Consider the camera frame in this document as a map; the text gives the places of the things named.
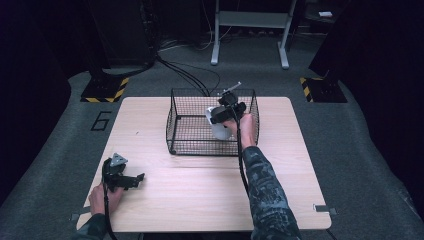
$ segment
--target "hand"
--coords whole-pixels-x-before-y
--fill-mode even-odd
[[[123,193],[123,188],[116,188],[115,192],[111,192],[108,190],[107,196],[109,199],[109,214],[112,214],[116,210]],[[91,215],[97,213],[105,214],[103,183],[100,183],[98,186],[95,186],[93,188],[88,199],[90,200]]]
[[[237,123],[234,119],[222,123],[231,129],[234,137],[237,137]],[[240,119],[241,147],[244,150],[250,146],[256,146],[255,142],[255,119],[252,114],[245,113]]]

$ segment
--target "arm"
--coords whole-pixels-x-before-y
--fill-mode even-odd
[[[249,202],[254,230],[252,239],[301,239],[287,197],[275,176],[271,163],[254,141],[254,118],[245,114],[240,120],[241,145],[249,182]],[[234,121],[224,122],[237,134]]]
[[[124,192],[123,188],[116,188],[115,192],[108,191],[109,213],[112,214],[118,207]],[[94,239],[101,240],[106,235],[106,217],[104,205],[104,189],[100,183],[94,187],[90,196],[91,218],[72,236],[73,240]]]

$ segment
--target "person's right hand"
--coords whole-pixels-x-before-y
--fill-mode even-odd
[[[222,123],[231,129],[234,137],[237,137],[237,123],[234,119]],[[241,147],[244,150],[250,146],[256,146],[255,142],[255,119],[252,114],[245,113],[240,119]]]

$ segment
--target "yellow and black hazard tape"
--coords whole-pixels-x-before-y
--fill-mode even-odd
[[[314,99],[312,98],[311,95],[311,90],[308,87],[308,83],[307,83],[307,79],[312,79],[312,80],[322,80],[322,78],[300,78],[300,83],[302,84],[302,88],[303,88],[303,93],[305,94],[306,97],[306,101],[308,102],[314,102]]]
[[[122,80],[121,85],[119,86],[118,91],[116,92],[114,97],[111,98],[96,98],[96,97],[86,97],[81,98],[81,102],[117,102],[121,98],[122,94],[124,93],[125,87],[127,86],[127,83],[129,81],[129,78],[125,78]]]

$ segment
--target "person's left hand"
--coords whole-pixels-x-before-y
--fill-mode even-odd
[[[115,192],[111,192],[108,190],[107,196],[109,199],[109,214],[112,214],[116,210],[123,193],[123,188],[115,188]],[[91,215],[97,213],[105,214],[103,183],[100,183],[98,186],[95,186],[93,188],[88,199],[90,200]]]

